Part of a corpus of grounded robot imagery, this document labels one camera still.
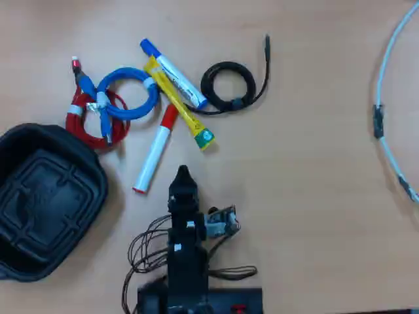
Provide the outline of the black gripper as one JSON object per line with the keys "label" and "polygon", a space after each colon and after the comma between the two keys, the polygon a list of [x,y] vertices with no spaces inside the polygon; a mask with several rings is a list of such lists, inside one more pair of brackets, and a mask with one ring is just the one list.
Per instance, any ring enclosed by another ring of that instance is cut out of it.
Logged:
{"label": "black gripper", "polygon": [[[181,186],[186,188],[185,195],[176,195]],[[170,242],[203,242],[206,239],[204,214],[199,210],[198,185],[186,165],[181,165],[169,186],[168,211],[172,227],[169,231]]]}

